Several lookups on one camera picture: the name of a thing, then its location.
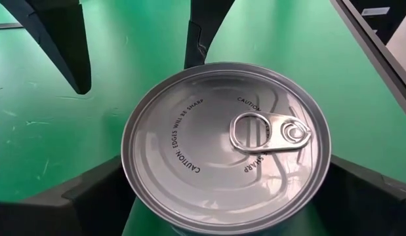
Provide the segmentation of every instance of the silver lid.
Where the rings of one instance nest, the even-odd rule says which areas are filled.
[[[121,155],[130,185],[160,217],[237,235],[302,208],[325,177],[331,141],[298,85],[258,66],[218,63],[149,91],[127,121]]]

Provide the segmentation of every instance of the black holder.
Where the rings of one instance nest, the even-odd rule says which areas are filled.
[[[0,3],[37,40],[76,92],[89,91],[90,62],[78,0]],[[192,0],[185,68],[204,64],[232,4]],[[134,199],[118,156],[26,200],[0,202],[0,235],[121,235]],[[406,184],[338,157],[332,156],[313,202],[331,235],[406,235]]]

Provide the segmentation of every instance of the green floor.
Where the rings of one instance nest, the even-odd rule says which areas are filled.
[[[29,197],[117,155],[140,98],[184,65],[189,1],[88,0],[83,8],[92,63],[85,96],[26,31],[0,31],[0,200]],[[13,21],[0,6],[0,23]],[[207,61],[248,62],[295,80],[321,106],[335,155],[406,182],[406,115],[329,0],[237,0]],[[322,230],[312,206],[292,224],[286,235]],[[140,201],[127,228],[172,233]]]

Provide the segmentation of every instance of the can lid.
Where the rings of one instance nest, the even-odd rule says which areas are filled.
[[[123,166],[137,196],[168,222],[237,235],[300,210],[327,172],[325,118],[268,69],[218,63],[154,87],[127,121]]]

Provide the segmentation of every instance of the pull tab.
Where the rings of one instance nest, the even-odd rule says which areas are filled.
[[[236,124],[245,117],[262,119],[270,130],[266,142],[258,147],[246,147],[236,138]],[[248,111],[233,118],[230,122],[230,142],[246,153],[262,153],[268,151],[285,151],[303,148],[309,141],[311,130],[300,119],[288,115]]]

